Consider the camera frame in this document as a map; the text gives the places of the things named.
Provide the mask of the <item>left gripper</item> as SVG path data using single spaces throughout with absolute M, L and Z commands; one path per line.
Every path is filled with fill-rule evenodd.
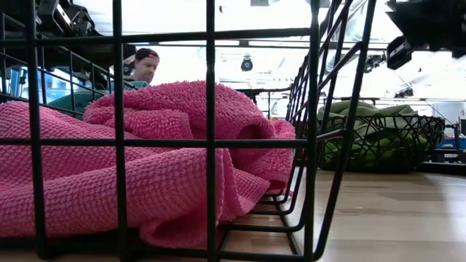
M 41 47 L 66 47 L 77 55 L 108 68 L 115 64 L 114 37 L 96 36 L 95 23 L 83 6 L 72 0 L 39 0 L 38 29 L 57 38 L 38 39 Z

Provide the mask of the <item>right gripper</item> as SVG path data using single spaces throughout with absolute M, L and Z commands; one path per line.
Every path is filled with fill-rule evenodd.
M 402 35 L 387 46 L 387 67 L 396 70 L 425 49 L 466 55 L 466 0 L 387 0 L 387 16 Z

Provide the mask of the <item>black wire rectangular basket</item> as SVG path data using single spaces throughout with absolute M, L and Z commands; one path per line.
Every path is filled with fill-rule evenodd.
M 23 47 L 27 50 L 28 72 L 29 72 L 29 99 L 31 137 L 26 138 L 0 138 L 2 145 L 30 146 L 32 153 L 33 172 L 33 199 L 35 235 L 33 238 L 4 238 L 0 239 L 0 251 L 26 250 L 34 251 L 38 258 L 46 261 L 56 258 L 64 253 L 74 251 L 91 250 L 88 241 L 78 239 L 66 239 L 62 242 L 49 240 L 46 235 L 46 221 L 44 209 L 44 188 L 42 177 L 42 153 L 43 146 L 113 146 L 116 149 L 116 200 L 118 215 L 118 245 L 115 251 L 119 253 L 121 262 L 135 262 L 136 246 L 130 243 L 127 225 L 127 178 L 125 166 L 125 149 L 128 146 L 169 146 L 169 140 L 128 140 L 123 134 L 123 89 L 122 89 L 122 66 L 115 67 L 115 103 L 114 114 L 116 117 L 116 137 L 109 139 L 61 139 L 43 138 L 40 135 L 39 124 L 39 99 L 37 91 L 37 49 L 39 47 L 66 47 L 74 43 L 73 39 L 56 38 L 40 39 L 36 33 L 36 11 L 35 0 L 25 2 L 25 24 L 24 36 L 21 39 L 2 39 L 0 47 Z M 318 21 L 320 0 L 311 0 L 312 22 L 310 27 L 303 28 L 302 33 L 310 39 L 309 53 L 307 55 L 307 76 L 309 83 L 307 101 L 307 126 L 308 133 L 304 139 L 298 140 L 218 140 L 215 137 L 216 123 L 216 89 L 215 78 L 215 54 L 216 40 L 236 39 L 247 36 L 260 36 L 263 38 L 275 36 L 296 36 L 299 30 L 289 29 L 266 29 L 246 31 L 217 31 L 215 29 L 215 0 L 207 0 L 206 3 L 206 29 L 195 33 L 166 33 L 158 35 L 160 41 L 175 40 L 198 40 L 206 43 L 206 123 L 207 137 L 204 140 L 183 140 L 182 145 L 186 147 L 205 148 L 206 156 L 206 183 L 207 183 L 207 222 L 206 232 L 208 243 L 204 250 L 175 250 L 163 247 L 143 247 L 146 255 L 171 255 L 185 256 L 187 258 L 204 258 L 208 262 L 220 262 L 222 259 L 262 261 L 262 262 L 314 262 L 321 259 L 325 252 L 328 234 L 339 195 L 339 189 L 344 174 L 347 155 L 353 138 L 353 130 L 356 117 L 356 109 L 360 97 L 360 88 L 363 80 L 363 68 L 367 57 L 368 44 L 371 35 L 371 26 L 376 9 L 376 0 L 367 0 L 366 21 L 363 38 L 355 43 L 352 52 L 358 53 L 360 58 L 355 73 L 352 96 L 350 98 L 349 115 L 343 129 L 332 132 L 316 132 L 317 103 L 319 101 L 320 88 L 322 84 L 317 79 L 317 67 L 320 56 L 328 51 L 331 35 L 335 29 L 345 29 L 349 16 L 350 3 L 335 1 L 328 11 L 328 21 Z M 323 224 L 319 235 L 314 233 L 314 203 L 315 203 L 315 176 L 317 173 L 317 160 L 322 142 L 342 138 L 343 147 L 339 165 L 333 178 L 330 196 L 325 210 Z M 216 171 L 215 152 L 218 148 L 304 148 L 307 153 L 307 182 L 304 208 L 301 213 L 299 228 L 304 231 L 304 252 L 301 255 L 267 255 L 262 253 L 239 253 L 229 252 L 222 249 L 222 241 L 217 238 L 217 228 L 214 221 L 216 206 L 214 196 L 216 193 Z

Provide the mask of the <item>clear plastic bin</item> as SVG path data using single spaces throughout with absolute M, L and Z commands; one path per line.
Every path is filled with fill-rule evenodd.
M 91 91 L 78 91 L 40 106 L 40 121 L 79 122 L 103 124 L 114 122 L 117 96 L 112 93 L 93 95 Z M 125 90 L 122 93 L 122 115 L 153 109 L 154 96 L 151 90 Z

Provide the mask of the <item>person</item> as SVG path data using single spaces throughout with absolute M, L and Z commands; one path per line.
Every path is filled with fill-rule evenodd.
M 157 52 L 149 48 L 140 48 L 136 51 L 135 58 L 130 63 L 134 72 L 123 79 L 126 82 L 144 81 L 150 85 L 159 61 L 160 58 Z

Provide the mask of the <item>black woven round basket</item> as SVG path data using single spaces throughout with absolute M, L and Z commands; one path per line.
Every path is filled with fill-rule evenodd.
M 412 154 L 409 162 L 401 162 L 392 165 L 382 165 L 375 167 L 356 167 L 350 164 L 350 157 L 353 155 L 352 147 L 354 145 L 354 134 L 353 132 L 352 145 L 349 148 L 348 157 L 346 160 L 345 170 L 347 172 L 372 172 L 372 173 L 407 173 L 413 171 L 421 163 L 427 160 L 434 149 L 440 143 L 443 137 L 443 131 L 445 129 L 445 122 L 442 118 L 433 116 L 420 116 L 419 121 L 414 125 L 409 125 L 405 128 L 418 129 L 419 133 L 427 139 L 427 148 L 423 152 L 419 152 L 416 156 Z

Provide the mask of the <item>blue background cart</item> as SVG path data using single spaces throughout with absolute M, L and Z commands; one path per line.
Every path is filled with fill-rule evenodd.
M 439 162 L 466 164 L 466 138 L 459 139 L 457 146 L 455 139 L 440 142 L 435 150 Z

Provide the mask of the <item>long ceiling light strip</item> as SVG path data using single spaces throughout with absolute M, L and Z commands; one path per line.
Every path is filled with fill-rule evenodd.
M 142 42 L 138 46 L 190 46 L 204 47 L 207 44 L 203 40 L 191 41 L 164 41 L 164 42 Z M 216 40 L 217 47 L 279 47 L 279 48 L 306 48 L 310 44 L 309 38 L 303 39 L 235 39 L 235 40 Z

